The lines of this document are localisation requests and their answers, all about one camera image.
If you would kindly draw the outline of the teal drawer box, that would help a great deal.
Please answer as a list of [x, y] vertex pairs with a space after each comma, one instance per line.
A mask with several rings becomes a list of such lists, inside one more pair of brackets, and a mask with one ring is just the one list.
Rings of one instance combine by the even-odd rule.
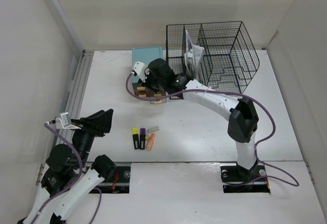
[[[137, 47], [132, 49], [132, 65], [137, 61], [148, 65], [151, 61], [162, 57], [163, 51], [161, 46]], [[132, 77], [131, 84], [133, 83], [139, 83], [143, 85], [138, 76]]]

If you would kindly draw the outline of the white paper sheets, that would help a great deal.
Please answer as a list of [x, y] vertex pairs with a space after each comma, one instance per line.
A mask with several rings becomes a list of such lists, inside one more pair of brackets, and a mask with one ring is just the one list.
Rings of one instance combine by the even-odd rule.
[[191, 41], [188, 31], [185, 30], [184, 62], [187, 74], [194, 79], [196, 79], [198, 76], [198, 64], [203, 57], [203, 53], [204, 47], [194, 45]]

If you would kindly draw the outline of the grey eraser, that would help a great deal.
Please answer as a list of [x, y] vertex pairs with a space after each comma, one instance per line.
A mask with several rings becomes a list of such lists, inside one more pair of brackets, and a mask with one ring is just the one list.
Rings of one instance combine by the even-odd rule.
[[148, 128], [148, 133], [154, 133], [157, 131], [159, 131], [159, 126], [154, 126], [154, 127]]

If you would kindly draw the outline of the orange highlighter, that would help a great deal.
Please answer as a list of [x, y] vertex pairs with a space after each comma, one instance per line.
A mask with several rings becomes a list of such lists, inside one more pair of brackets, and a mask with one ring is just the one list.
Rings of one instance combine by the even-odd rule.
[[151, 151], [152, 147], [154, 145], [155, 139], [156, 139], [156, 135], [154, 133], [152, 133], [149, 136], [150, 136], [150, 139], [146, 140], [147, 141], [146, 150]]

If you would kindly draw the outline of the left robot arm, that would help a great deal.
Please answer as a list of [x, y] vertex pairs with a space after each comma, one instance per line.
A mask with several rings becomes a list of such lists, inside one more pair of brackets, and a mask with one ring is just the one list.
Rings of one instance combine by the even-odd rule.
[[113, 109], [100, 110], [88, 117], [71, 119], [60, 113], [44, 126], [62, 140], [48, 158], [48, 169], [40, 181], [40, 189], [32, 210], [18, 223], [66, 223], [77, 205], [102, 182], [114, 177], [116, 164], [99, 155], [86, 169], [86, 162], [96, 137], [111, 130]]

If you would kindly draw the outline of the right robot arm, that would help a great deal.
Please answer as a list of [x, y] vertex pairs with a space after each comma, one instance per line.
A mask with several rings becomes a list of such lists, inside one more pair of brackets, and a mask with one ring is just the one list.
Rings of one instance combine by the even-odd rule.
[[148, 65], [136, 62], [132, 69], [150, 90], [158, 92], [162, 89], [167, 94], [199, 104], [225, 118], [228, 122], [227, 133], [236, 143], [237, 175], [242, 181], [254, 177], [258, 164], [254, 139], [259, 117], [252, 100], [217, 94], [186, 73], [175, 74], [168, 62], [161, 58]]

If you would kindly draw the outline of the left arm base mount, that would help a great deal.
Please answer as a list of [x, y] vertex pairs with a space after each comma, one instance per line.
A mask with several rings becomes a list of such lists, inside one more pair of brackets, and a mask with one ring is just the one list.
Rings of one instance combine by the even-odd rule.
[[110, 179], [107, 178], [105, 181], [97, 185], [103, 194], [129, 193], [131, 163], [116, 163], [115, 169], [113, 169], [113, 166], [111, 165], [96, 165], [95, 169], [99, 169], [100, 172], [105, 172], [104, 176], [107, 175], [108, 171], [113, 172]]

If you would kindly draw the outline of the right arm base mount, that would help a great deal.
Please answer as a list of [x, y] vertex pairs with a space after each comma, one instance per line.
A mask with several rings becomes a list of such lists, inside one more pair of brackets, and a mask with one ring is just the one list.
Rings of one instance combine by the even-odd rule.
[[236, 162], [220, 165], [224, 193], [270, 193], [263, 164], [247, 170]]

